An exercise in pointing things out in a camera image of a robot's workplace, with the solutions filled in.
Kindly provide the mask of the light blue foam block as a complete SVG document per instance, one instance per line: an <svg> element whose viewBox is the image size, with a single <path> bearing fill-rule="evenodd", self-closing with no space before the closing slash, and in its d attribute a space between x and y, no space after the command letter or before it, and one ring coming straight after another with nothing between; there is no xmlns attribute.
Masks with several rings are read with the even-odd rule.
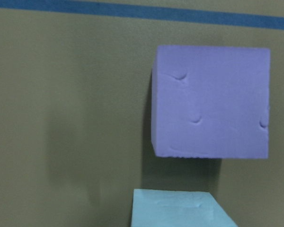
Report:
<svg viewBox="0 0 284 227"><path fill-rule="evenodd" d="M208 192L134 189L133 227L236 227Z"/></svg>

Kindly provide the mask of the purple foam block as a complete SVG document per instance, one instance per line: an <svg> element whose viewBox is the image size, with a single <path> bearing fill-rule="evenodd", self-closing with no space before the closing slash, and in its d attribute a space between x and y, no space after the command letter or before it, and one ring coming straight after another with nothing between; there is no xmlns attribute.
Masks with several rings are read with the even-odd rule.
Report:
<svg viewBox="0 0 284 227"><path fill-rule="evenodd" d="M268 158L268 48L160 45L151 78L156 156Z"/></svg>

